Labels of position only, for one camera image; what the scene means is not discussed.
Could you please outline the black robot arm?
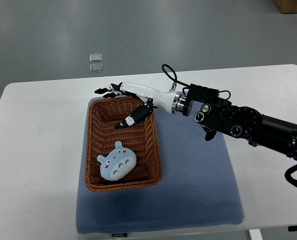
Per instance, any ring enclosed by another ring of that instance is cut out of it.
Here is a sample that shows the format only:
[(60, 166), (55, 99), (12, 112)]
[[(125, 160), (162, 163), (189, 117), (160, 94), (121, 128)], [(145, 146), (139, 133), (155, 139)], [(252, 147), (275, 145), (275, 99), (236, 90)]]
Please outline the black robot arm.
[[(174, 80), (168, 92), (161, 92), (148, 86), (131, 82), (111, 83), (106, 88), (95, 90), (104, 98), (131, 96), (143, 101), (126, 119), (115, 128), (127, 128), (146, 119), (154, 108), (163, 108), (166, 112), (182, 113), (189, 116), (195, 102), (202, 103), (195, 113), (194, 121), (205, 131), (205, 140), (210, 141), (217, 132), (236, 139), (245, 139), (249, 145), (263, 146), (286, 155), (297, 161), (297, 124), (263, 115), (247, 106), (236, 106), (220, 97), (220, 90), (196, 84), (183, 84), (182, 91), (176, 91), (179, 82)], [(297, 164), (284, 174), (287, 182), (297, 188), (297, 179), (293, 173)]]

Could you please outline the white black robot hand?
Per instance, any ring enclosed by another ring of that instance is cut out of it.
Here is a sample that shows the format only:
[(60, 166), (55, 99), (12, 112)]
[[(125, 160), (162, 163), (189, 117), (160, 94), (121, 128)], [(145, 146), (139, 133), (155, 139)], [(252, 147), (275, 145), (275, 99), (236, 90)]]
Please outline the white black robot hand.
[(154, 106), (163, 108), (168, 113), (175, 113), (176, 91), (162, 92), (155, 88), (140, 85), (132, 82), (122, 82), (120, 84), (110, 84), (116, 93), (111, 92), (108, 88), (98, 88), (94, 93), (107, 93), (103, 98), (115, 98), (117, 96), (129, 96), (130, 93), (139, 97), (144, 104), (132, 111), (123, 121), (114, 126), (115, 129), (123, 129), (135, 126), (153, 113)]

